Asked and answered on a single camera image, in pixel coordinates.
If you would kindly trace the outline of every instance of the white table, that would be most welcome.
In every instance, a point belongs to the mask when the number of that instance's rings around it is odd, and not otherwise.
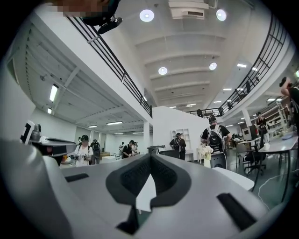
[[[263,153],[263,154],[280,154],[280,155],[282,155],[283,153],[288,154],[288,172],[287,172],[287,176],[286,176],[285,190],[284,190],[284,194],[282,196],[281,202],[283,202],[285,195],[286,195],[287,188],[288,188],[288,181],[289,181],[290,167],[291,167],[291,150],[294,148],[296,142],[298,141],[298,136],[297,136],[296,132],[291,132],[286,135],[290,135],[290,134],[292,134],[293,137],[291,137],[287,140],[282,140],[282,138],[274,139],[274,140],[270,141],[270,148],[268,150],[266,150],[263,147],[258,151],[259,153]],[[258,175],[259,175],[259,172],[261,169],[262,158],[263,158],[263,155],[261,155],[260,167],[258,168],[255,185],[256,185]]]
[[[213,169],[218,171],[219,173],[225,175],[226,177],[230,178],[231,180],[233,180],[235,183],[239,184],[241,187],[243,187],[247,191],[252,189],[254,186],[254,181],[252,181],[240,174],[229,171],[227,169],[218,168],[218,167],[213,168]]]

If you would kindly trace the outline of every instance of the round ceiling light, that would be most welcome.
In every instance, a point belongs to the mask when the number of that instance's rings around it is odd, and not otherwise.
[[[167,73],[167,68],[166,67],[161,67],[158,72],[159,72],[160,75],[165,75]]]
[[[216,16],[217,16],[218,20],[224,21],[226,19],[226,12],[224,12],[222,9],[219,9],[216,12]]]
[[[211,63],[210,66],[209,66],[210,70],[215,70],[216,67],[217,67],[217,63],[216,62]]]
[[[151,10],[145,9],[140,12],[140,19],[144,22],[152,21],[155,17],[154,13]]]

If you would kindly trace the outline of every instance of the black metal railing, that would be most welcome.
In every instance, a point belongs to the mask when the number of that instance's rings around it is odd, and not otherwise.
[[[152,107],[146,102],[144,96],[140,93],[132,78],[126,72],[101,35],[98,34],[96,28],[86,25],[79,17],[68,17],[68,19],[78,32],[86,39],[87,44],[89,44],[98,53],[102,60],[119,78],[121,83],[124,84],[145,111],[152,117]]]
[[[187,113],[193,114],[197,116],[197,111],[187,111]],[[215,117],[220,116],[219,108],[213,108],[213,109],[206,109],[206,110],[201,110],[201,114],[203,118],[210,118],[212,115]]]
[[[264,78],[276,61],[286,40],[287,31],[272,14],[265,43],[256,61],[229,98],[219,107],[219,116],[224,115],[241,102]]]

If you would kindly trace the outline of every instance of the cable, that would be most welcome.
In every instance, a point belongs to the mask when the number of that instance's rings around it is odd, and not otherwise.
[[[262,184],[260,187],[259,187],[259,189],[258,189],[258,194],[257,194],[257,196],[261,199],[261,201],[262,201],[262,203],[268,208],[268,210],[270,210],[270,208],[268,207],[268,205],[266,204],[266,203],[264,203],[264,201],[262,200],[262,198],[260,197],[260,191],[261,191],[261,188],[269,181],[269,180],[271,180],[271,179],[274,179],[274,178],[277,178],[277,177],[280,177],[280,176],[283,176],[283,175],[285,175],[285,174],[281,174],[281,175],[277,175],[277,176],[275,176],[275,177],[271,177],[271,178],[269,178],[264,184]]]

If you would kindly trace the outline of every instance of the fluorescent light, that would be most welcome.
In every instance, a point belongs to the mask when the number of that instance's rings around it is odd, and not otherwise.
[[[240,64],[240,63],[238,63],[237,66],[238,66],[238,67],[243,67],[243,68],[246,68],[246,67],[247,67],[247,65]]]
[[[140,12],[139,17],[142,21],[149,22],[154,19],[155,14],[151,10],[145,9]]]
[[[52,85],[52,90],[51,90],[51,94],[50,94],[50,100],[53,102],[54,99],[55,99],[55,96],[56,96],[56,93],[57,93],[57,90],[58,90],[58,86],[57,85]]]
[[[226,12],[223,11],[222,9],[219,9],[217,12],[216,12],[216,17],[218,18],[218,20],[220,21],[224,21],[226,19]]]
[[[216,62],[211,63],[210,66],[209,66],[210,70],[215,70],[216,67],[217,67],[217,63]]]
[[[166,67],[161,67],[159,70],[158,70],[158,72],[159,72],[159,74],[160,75],[165,75],[166,73],[167,73],[167,68]]]
[[[118,124],[123,124],[123,122],[117,121],[117,122],[107,123],[107,125],[118,125]]]

